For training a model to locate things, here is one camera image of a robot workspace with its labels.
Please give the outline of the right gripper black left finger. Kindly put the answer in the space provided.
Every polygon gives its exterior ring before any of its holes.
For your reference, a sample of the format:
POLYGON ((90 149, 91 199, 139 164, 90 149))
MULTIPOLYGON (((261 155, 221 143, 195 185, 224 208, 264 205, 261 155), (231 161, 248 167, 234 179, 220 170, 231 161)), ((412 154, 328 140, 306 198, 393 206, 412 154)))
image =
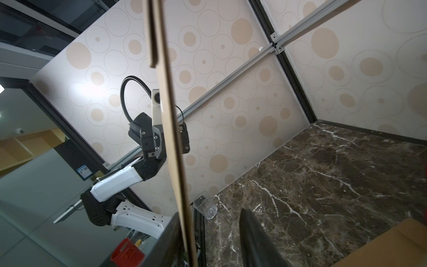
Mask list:
POLYGON ((156 242, 142 267, 183 267, 183 241, 179 214, 176 213, 156 242))

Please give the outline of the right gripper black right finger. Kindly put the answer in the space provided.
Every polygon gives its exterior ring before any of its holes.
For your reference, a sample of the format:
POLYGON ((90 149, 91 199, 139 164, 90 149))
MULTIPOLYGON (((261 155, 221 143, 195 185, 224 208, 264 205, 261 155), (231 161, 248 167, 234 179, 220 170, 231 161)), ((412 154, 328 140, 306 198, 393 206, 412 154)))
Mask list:
POLYGON ((290 267, 274 246, 252 211, 242 209, 239 220, 244 267, 290 267))

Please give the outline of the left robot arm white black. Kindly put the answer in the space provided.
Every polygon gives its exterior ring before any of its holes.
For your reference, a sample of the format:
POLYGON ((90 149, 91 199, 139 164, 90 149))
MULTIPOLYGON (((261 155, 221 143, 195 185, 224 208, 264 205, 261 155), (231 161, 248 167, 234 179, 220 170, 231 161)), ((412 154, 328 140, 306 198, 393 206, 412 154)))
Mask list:
POLYGON ((165 163, 163 127, 141 113, 130 122, 129 135, 141 146, 142 156, 104 176, 81 195, 81 201, 90 222, 98 227, 126 227, 158 239, 171 219, 136 206, 122 192, 156 176, 165 163))

